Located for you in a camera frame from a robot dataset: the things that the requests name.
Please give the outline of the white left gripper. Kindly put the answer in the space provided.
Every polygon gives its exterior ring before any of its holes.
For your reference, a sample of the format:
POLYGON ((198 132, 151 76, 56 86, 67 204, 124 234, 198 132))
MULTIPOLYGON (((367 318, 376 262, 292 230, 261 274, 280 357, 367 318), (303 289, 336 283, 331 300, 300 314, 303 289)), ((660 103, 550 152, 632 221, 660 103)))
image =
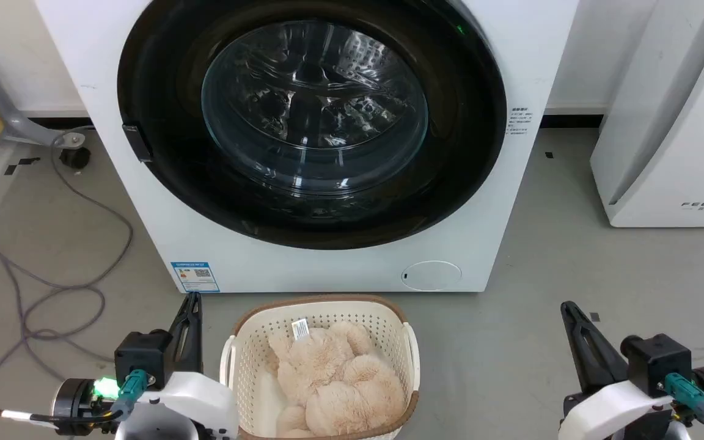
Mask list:
POLYGON ((237 401, 225 384, 208 378, 203 365, 203 303, 185 295, 169 332, 175 372, 160 390, 148 390, 119 424, 117 439, 237 439, 237 401))

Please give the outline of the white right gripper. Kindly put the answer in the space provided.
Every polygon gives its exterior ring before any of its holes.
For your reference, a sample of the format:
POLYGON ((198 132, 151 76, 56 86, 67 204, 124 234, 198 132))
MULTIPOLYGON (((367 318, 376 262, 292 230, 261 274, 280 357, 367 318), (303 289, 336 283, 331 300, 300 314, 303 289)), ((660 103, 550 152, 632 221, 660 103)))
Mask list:
POLYGON ((559 439, 604 439, 624 429, 672 396, 650 397, 628 379, 628 363, 573 301, 560 306, 570 350, 585 398, 570 410, 559 439))

